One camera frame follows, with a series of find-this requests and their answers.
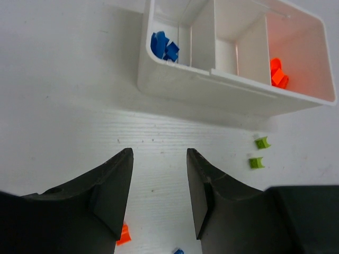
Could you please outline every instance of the white tabletop surface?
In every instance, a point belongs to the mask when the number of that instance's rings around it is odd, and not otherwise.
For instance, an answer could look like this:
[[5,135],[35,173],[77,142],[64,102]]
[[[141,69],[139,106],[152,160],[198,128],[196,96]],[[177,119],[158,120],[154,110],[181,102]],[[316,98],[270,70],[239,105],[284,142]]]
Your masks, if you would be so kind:
[[[293,2],[325,21],[339,90],[339,1]],[[42,193],[132,147],[133,241],[116,253],[199,254],[187,148],[259,189],[339,183],[339,106],[261,119],[143,95],[143,8],[144,0],[1,1],[1,190]],[[263,135],[272,147],[257,151]],[[260,155],[266,168],[250,170],[247,159]]]

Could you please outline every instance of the orange plastic piece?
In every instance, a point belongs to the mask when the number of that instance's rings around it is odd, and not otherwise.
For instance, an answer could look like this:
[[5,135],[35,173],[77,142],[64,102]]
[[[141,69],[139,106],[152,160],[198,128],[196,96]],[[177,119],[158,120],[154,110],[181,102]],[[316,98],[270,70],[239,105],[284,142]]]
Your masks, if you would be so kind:
[[124,224],[122,226],[122,232],[121,232],[121,237],[120,240],[117,241],[117,246],[123,245],[127,242],[132,241],[131,236],[129,235],[129,230],[127,224]]
[[282,71],[281,60],[279,58],[273,58],[271,60],[271,77],[272,86],[286,89],[290,78]]

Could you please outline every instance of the storage container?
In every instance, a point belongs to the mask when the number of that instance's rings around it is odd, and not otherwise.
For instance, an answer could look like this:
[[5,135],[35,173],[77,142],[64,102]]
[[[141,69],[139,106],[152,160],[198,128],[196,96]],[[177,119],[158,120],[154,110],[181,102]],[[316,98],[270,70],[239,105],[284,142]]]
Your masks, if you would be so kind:
[[[176,62],[152,53],[158,31],[179,46]],[[290,78],[286,89],[271,85],[276,57]],[[336,104],[323,22],[279,0],[147,0],[138,88],[264,116]]]

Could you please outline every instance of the green block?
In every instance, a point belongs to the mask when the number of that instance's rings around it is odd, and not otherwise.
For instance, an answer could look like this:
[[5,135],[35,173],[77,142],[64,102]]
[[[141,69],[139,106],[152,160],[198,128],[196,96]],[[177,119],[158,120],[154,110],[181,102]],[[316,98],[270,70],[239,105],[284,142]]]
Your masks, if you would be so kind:
[[261,163],[262,159],[263,159],[263,157],[249,159],[250,167],[252,169],[264,168],[264,166]]
[[270,144],[267,143],[267,137],[255,140],[255,144],[258,147],[258,149],[265,149],[271,146]]

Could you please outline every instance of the white plastic bin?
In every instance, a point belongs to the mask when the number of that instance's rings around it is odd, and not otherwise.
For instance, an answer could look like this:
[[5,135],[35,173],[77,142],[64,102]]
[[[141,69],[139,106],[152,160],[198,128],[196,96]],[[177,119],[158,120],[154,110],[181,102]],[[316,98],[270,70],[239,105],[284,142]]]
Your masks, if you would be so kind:
[[[176,63],[152,53],[158,31],[179,46]],[[275,57],[290,77],[287,89],[271,86]],[[265,116],[336,104],[322,21],[279,0],[147,0],[138,87]]]

